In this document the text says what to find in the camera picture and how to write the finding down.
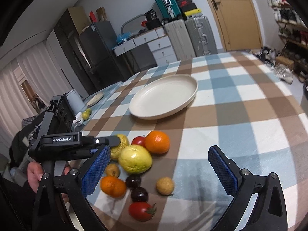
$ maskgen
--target human hand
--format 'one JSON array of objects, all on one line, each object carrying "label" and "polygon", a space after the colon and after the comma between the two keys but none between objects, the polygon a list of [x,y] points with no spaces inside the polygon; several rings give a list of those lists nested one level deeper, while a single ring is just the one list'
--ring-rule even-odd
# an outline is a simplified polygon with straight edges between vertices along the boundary
[{"label": "human hand", "polygon": [[[66,175],[71,170],[70,165],[65,167],[64,174]],[[41,181],[41,178],[44,174],[43,167],[38,162],[30,162],[27,169],[27,176],[28,176],[28,182],[32,190],[37,193],[38,186]],[[64,200],[64,203],[67,203],[69,201],[67,194],[62,194],[62,198]]]}]

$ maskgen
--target silver suitcase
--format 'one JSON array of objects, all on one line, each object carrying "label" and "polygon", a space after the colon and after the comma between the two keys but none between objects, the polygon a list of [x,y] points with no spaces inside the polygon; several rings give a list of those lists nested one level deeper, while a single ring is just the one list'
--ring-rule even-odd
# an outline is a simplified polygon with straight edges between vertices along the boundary
[{"label": "silver suitcase", "polygon": [[207,17],[189,18],[185,24],[197,56],[217,54],[214,35]]},{"label": "silver suitcase", "polygon": [[174,52],[179,61],[196,57],[184,20],[176,20],[164,25]]}]

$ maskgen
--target white plate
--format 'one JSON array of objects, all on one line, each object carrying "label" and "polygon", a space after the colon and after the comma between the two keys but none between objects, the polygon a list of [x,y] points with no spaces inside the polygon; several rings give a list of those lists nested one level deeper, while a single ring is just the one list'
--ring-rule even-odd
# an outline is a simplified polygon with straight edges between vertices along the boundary
[{"label": "white plate", "polygon": [[170,75],[142,88],[129,111],[141,119],[161,119],[185,108],[196,96],[198,82],[186,74]]},{"label": "white plate", "polygon": [[95,96],[93,96],[90,101],[87,102],[87,107],[92,107],[96,103],[98,103],[104,96],[103,92],[97,93]]}]

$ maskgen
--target drawer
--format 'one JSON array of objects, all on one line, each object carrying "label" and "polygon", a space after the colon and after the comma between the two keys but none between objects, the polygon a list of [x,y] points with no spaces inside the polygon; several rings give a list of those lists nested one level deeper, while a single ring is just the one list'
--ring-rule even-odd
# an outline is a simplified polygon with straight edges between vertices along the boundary
[{"label": "drawer", "polygon": [[120,46],[117,46],[113,52],[115,53],[116,56],[119,56],[119,55],[122,55],[123,53],[135,48],[136,45],[134,43],[133,40],[129,40],[129,41],[126,41],[125,43],[123,43],[122,45]]},{"label": "drawer", "polygon": [[153,52],[155,50],[171,46],[171,42],[169,40],[169,37],[165,36],[165,37],[159,38],[155,41],[149,42],[148,46],[149,46],[151,52]]},{"label": "drawer", "polygon": [[157,33],[158,37],[163,37],[163,36],[166,35],[165,30],[164,30],[163,27],[161,27],[159,29],[156,29],[156,33]]},{"label": "drawer", "polygon": [[177,57],[175,55],[170,55],[167,57],[159,58],[156,61],[157,66],[169,65],[170,63],[176,62]]},{"label": "drawer", "polygon": [[170,56],[170,55],[175,55],[173,47],[169,46],[169,47],[165,47],[163,49],[159,49],[159,50],[155,50],[152,52],[155,60],[159,59],[159,58],[163,58],[166,56]]},{"label": "drawer", "polygon": [[153,41],[154,39],[158,38],[156,31],[150,31],[148,33],[145,33],[141,36],[138,36],[136,38],[134,38],[134,43],[136,44],[136,46],[142,45],[144,43],[147,43],[149,41]]}]

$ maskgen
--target blue textured gripper pad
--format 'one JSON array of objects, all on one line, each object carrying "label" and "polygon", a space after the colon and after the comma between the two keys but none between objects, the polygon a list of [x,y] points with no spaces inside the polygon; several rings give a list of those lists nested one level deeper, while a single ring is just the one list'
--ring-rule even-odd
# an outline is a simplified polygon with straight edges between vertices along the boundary
[{"label": "blue textured gripper pad", "polygon": [[238,193],[238,181],[213,147],[210,147],[208,151],[208,161],[212,165],[226,193],[234,197]]},{"label": "blue textured gripper pad", "polygon": [[82,178],[81,193],[86,198],[88,195],[93,194],[98,182],[100,181],[108,163],[111,159],[111,151],[108,146],[101,151],[92,166]]}]

